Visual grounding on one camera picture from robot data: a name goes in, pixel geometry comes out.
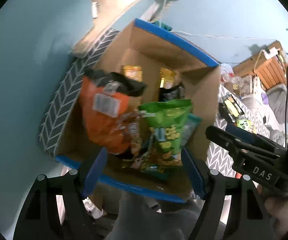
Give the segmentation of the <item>right hand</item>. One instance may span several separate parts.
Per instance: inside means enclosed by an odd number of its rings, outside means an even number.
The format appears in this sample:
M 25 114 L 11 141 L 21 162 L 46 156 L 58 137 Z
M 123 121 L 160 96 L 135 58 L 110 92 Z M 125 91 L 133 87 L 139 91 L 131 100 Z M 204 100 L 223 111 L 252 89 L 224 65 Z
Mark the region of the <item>right hand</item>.
M 288 231 L 288 198 L 280 196 L 265 197 L 265 208 L 274 218 L 273 228 L 276 239 L 282 237 Z

